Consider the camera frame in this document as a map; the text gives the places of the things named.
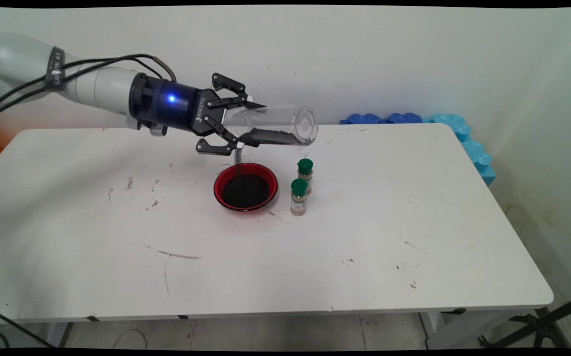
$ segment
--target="white table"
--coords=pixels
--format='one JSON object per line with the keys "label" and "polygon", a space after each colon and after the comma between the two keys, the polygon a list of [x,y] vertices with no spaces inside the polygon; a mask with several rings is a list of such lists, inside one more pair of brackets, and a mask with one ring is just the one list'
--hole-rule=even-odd
{"label": "white table", "polygon": [[[17,135],[0,155],[0,313],[423,312],[428,346],[441,348],[553,299],[447,126],[321,126],[308,147],[245,148],[279,180],[274,201],[245,214],[213,196],[233,156],[198,155],[196,143],[175,130]],[[314,186],[295,217],[303,157]],[[457,308],[468,312],[444,326],[438,312]]]}

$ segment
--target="green cap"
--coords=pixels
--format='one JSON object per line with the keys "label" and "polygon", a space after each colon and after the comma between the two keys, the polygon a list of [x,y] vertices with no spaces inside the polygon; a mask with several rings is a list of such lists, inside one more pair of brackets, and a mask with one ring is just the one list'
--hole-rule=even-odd
{"label": "green cap", "polygon": [[308,192],[308,181],[305,179],[297,178],[292,181],[292,193],[296,196],[304,196]]}
{"label": "green cap", "polygon": [[312,172],[312,160],[308,160],[308,158],[303,158],[303,160],[299,161],[299,172],[303,175],[310,174]]}

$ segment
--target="floor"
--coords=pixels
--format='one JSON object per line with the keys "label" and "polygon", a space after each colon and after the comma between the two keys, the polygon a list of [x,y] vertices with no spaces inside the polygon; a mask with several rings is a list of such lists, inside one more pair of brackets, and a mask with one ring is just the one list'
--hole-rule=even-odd
{"label": "floor", "polygon": [[[446,322],[456,315],[444,314]],[[485,337],[494,342],[522,327],[505,322]],[[26,324],[46,337],[46,324]],[[21,331],[0,326],[11,347],[36,347]],[[78,322],[65,347],[90,349],[228,350],[228,351],[352,351],[421,350],[424,329],[417,313],[319,315],[297,317],[204,318]],[[512,345],[531,347],[533,337]],[[543,347],[553,347],[546,339]],[[478,349],[470,340],[460,349]]]}

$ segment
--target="black tripod stand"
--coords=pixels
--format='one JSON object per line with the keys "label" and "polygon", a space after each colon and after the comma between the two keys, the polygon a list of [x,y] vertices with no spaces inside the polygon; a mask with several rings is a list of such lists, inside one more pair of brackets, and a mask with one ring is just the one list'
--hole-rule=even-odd
{"label": "black tripod stand", "polygon": [[505,336],[505,338],[499,340],[495,343],[490,343],[488,340],[484,338],[482,335],[480,338],[477,338],[479,343],[482,347],[486,348],[500,348],[500,347],[508,347],[523,338],[526,338],[529,335],[535,334],[534,338],[534,347],[541,347],[543,344],[543,339],[550,337],[546,333],[546,327],[551,326],[554,322],[561,320],[571,314],[571,302],[564,304],[563,306],[557,308],[554,311],[551,311],[544,315],[543,317],[537,318],[532,314],[527,314],[524,317],[519,318],[511,318],[513,321],[521,321],[525,322],[525,327]]}

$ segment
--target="scratch on table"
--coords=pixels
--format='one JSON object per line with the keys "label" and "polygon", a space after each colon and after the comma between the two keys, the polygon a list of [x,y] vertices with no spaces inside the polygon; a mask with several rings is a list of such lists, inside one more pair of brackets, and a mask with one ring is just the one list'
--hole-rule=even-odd
{"label": "scratch on table", "polygon": [[425,250],[425,248],[417,248],[417,247],[415,247],[414,245],[411,245],[410,243],[408,243],[407,241],[405,241],[405,243],[406,243],[406,245],[409,245],[409,246],[411,246],[412,248],[415,248],[415,250],[420,250],[420,251]]}
{"label": "scratch on table", "polygon": [[169,255],[169,258],[167,259],[167,262],[165,263],[165,287],[167,288],[167,297],[169,298],[169,282],[167,282],[166,279],[166,266],[169,264],[169,260],[171,259],[171,255]]}
{"label": "scratch on table", "polygon": [[276,217],[276,218],[279,219],[279,220],[282,220],[280,217],[276,216],[275,213],[271,212],[270,210],[268,210],[268,214],[270,214],[270,215]]}
{"label": "scratch on table", "polygon": [[199,260],[202,257],[195,257],[195,256],[184,256],[184,255],[176,255],[175,253],[170,253],[166,251],[157,250],[159,253],[163,253],[164,255],[169,255],[173,257],[179,257],[181,259],[188,259],[188,260]]}
{"label": "scratch on table", "polygon": [[422,221],[423,223],[428,225],[428,229],[430,230],[430,232],[428,232],[428,235],[422,235],[422,237],[429,237],[430,235],[433,235],[433,227],[430,225],[430,223],[428,223],[422,219],[417,219],[417,220]]}

